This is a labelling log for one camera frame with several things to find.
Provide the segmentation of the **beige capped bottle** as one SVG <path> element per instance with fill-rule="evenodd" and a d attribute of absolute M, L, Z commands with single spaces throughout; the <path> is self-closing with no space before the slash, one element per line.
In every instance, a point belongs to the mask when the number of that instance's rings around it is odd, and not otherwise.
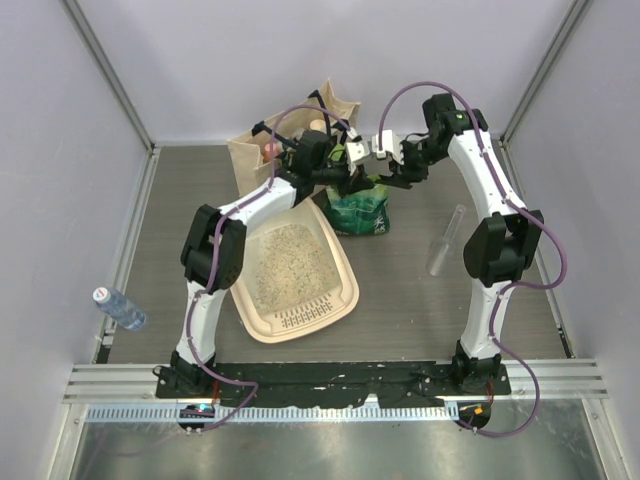
<path fill-rule="evenodd" d="M 324 120 L 314 119 L 314 120 L 312 120 L 310 122 L 309 129 L 313 130 L 313 131 L 325 132 L 326 131 L 326 123 L 325 123 Z"/>

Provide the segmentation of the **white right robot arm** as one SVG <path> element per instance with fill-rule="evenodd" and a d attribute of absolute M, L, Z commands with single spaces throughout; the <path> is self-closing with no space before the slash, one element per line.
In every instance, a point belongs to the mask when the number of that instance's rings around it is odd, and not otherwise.
<path fill-rule="evenodd" d="M 380 178 L 385 185 L 409 189 L 427 178 L 432 165 L 449 158 L 471 194 L 478 225 L 463 248 L 471 304 L 448 376 L 457 391 L 472 395 L 500 375 L 505 350 L 500 337 L 511 290 L 533 262 L 544 218 L 511 187 L 480 111 L 452 90 L 431 96 L 422 110 L 425 138 L 402 140 L 380 128 L 372 147 L 389 163 L 389 174 Z"/>

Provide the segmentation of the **green litter bag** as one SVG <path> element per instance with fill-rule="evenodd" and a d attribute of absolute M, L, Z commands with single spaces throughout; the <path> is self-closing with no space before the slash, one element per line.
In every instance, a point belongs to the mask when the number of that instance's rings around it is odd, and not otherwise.
<path fill-rule="evenodd" d="M 354 193 L 342 194 L 333 185 L 325 187 L 323 213 L 338 235 L 371 236 L 390 230 L 388 188 L 378 183 L 376 174 L 365 173 L 364 178 L 373 186 Z"/>

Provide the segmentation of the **clear plastic scoop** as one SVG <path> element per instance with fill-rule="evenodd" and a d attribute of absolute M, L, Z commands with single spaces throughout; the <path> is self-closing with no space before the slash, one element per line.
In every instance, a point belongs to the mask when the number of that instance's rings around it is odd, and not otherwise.
<path fill-rule="evenodd" d="M 466 207 L 458 204 L 443 235 L 430 245 L 426 270 L 434 277 L 439 276 L 456 249 L 456 234 L 466 213 Z"/>

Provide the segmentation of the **cream plastic litter box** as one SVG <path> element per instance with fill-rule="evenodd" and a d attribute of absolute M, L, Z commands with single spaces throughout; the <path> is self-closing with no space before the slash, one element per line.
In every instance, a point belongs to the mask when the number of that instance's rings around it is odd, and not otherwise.
<path fill-rule="evenodd" d="M 307 199 L 248 236 L 231 295 L 249 335 L 275 344 L 342 319 L 356 307 L 360 291 L 337 235 Z"/>

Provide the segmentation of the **pink capped bottle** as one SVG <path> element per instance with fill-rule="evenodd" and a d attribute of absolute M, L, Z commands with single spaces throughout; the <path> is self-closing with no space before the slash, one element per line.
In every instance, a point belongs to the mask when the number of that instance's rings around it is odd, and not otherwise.
<path fill-rule="evenodd" d="M 280 154 L 280 146 L 278 143 L 269 143 L 264 146 L 263 149 L 263 162 L 268 163 L 273 161 Z"/>

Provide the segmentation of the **clear water bottle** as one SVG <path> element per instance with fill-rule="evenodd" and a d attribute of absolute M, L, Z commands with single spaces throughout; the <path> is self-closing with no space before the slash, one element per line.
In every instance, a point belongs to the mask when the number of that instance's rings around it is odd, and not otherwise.
<path fill-rule="evenodd" d="M 126 330 L 139 330 L 146 322 L 143 310 L 117 289 L 98 287 L 92 298 L 99 311 Z"/>

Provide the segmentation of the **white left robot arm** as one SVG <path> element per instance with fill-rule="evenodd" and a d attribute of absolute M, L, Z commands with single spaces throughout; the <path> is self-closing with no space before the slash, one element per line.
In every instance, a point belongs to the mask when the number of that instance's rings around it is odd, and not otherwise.
<path fill-rule="evenodd" d="M 243 270 L 246 238 L 296 207 L 318 185 L 332 186 L 341 194 L 372 188 L 374 183 L 351 152 L 366 154 L 368 145 L 353 129 L 347 138 L 346 152 L 335 161 L 331 137 L 306 132 L 287 153 L 272 160 L 270 176 L 255 190 L 220 208 L 199 207 L 180 257 L 188 291 L 183 332 L 169 366 L 157 373 L 159 385 L 200 399 L 214 381 L 232 382 L 212 370 L 215 333 L 223 300 Z"/>

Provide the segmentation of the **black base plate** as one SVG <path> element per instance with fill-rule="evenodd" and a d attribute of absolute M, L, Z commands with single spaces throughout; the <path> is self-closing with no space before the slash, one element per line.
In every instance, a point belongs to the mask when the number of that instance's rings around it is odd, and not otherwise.
<path fill-rule="evenodd" d="M 453 366 L 435 361 L 331 363 L 218 363 L 212 370 L 226 384 L 196 365 L 158 365 L 156 396 L 161 399 L 218 400 L 236 407 L 342 409 L 359 407 L 374 395 L 383 408 L 438 406 L 445 396 L 484 397 L 511 393 L 505 366 L 492 377 L 477 374 L 458 382 Z"/>

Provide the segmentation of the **cat litter pile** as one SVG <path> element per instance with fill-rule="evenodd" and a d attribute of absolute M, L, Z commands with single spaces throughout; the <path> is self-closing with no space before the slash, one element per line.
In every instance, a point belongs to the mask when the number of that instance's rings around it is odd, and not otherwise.
<path fill-rule="evenodd" d="M 251 296 L 261 314 L 298 306 L 339 284 L 333 257 L 306 226 L 288 224 L 251 241 Z"/>

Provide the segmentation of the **beige canvas tote bag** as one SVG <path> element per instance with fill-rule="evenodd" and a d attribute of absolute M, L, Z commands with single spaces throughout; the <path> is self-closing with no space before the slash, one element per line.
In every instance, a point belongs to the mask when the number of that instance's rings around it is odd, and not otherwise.
<path fill-rule="evenodd" d="M 302 102 L 337 115 L 349 126 L 355 127 L 360 102 L 344 101 L 334 94 L 331 81 L 326 80 L 319 88 L 313 90 Z M 271 167 L 263 162 L 263 149 L 269 144 L 271 130 L 275 126 L 280 113 L 266 120 L 258 121 L 246 133 L 227 141 L 231 156 L 238 192 L 244 196 L 261 186 L 271 175 Z M 347 139 L 342 125 L 333 117 L 315 109 L 298 109 L 287 114 L 276 128 L 274 142 L 281 150 L 290 149 L 303 131 L 310 130 L 309 124 L 314 119 L 324 120 L 331 127 L 331 137 L 343 143 Z"/>

